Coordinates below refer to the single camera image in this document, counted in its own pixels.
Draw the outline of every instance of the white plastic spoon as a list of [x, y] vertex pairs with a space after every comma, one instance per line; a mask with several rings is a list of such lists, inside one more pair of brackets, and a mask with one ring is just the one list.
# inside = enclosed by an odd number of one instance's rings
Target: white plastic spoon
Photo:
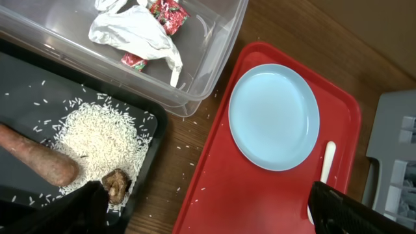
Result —
[[[322, 166], [322, 173], [320, 175], [320, 181], [326, 183], [328, 181], [328, 176], [330, 175], [333, 156], [335, 155], [335, 150], [337, 149], [337, 145], [334, 142], [330, 141], [326, 144], [325, 155], [324, 155], [324, 164]], [[307, 206], [307, 217], [311, 224], [313, 224], [311, 210], [309, 209], [309, 205]]]

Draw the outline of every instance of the sweet potato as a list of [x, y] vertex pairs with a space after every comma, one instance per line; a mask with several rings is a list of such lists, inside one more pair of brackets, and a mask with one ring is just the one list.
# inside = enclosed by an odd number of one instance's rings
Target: sweet potato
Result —
[[3, 124], [0, 124], [0, 146], [52, 185], [69, 185], [78, 176], [78, 164], [67, 155], [29, 140]]

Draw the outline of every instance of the light blue plate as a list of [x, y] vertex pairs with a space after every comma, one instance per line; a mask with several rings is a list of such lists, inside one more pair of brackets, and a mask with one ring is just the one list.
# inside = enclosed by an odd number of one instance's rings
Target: light blue plate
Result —
[[319, 110], [300, 75], [282, 65], [265, 64], [247, 71], [235, 85], [229, 125], [250, 161], [284, 171], [311, 153], [319, 133]]

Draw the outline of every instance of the wooden table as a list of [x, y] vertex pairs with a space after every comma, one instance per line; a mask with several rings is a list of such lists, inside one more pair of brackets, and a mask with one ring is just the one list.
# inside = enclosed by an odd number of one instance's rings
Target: wooden table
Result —
[[170, 115], [164, 144], [126, 233], [172, 232], [195, 170], [190, 163], [198, 163], [237, 57], [245, 45], [258, 40], [272, 44], [357, 99], [362, 127], [348, 195], [361, 201], [369, 169], [365, 152], [378, 98], [384, 92], [416, 88], [416, 80], [309, 1], [251, 0], [213, 94], [190, 118]]

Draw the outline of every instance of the plastic storage container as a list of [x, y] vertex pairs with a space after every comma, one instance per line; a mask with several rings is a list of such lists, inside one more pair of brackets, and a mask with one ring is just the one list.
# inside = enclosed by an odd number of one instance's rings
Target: plastic storage container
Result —
[[98, 15], [94, 1], [2, 0], [0, 32], [97, 79], [154, 100], [178, 116], [194, 114], [213, 91], [248, 4], [248, 0], [179, 1], [191, 17], [172, 37], [183, 62], [174, 88], [169, 85], [171, 71], [165, 60], [150, 61], [139, 72], [120, 62], [125, 51], [88, 39]]

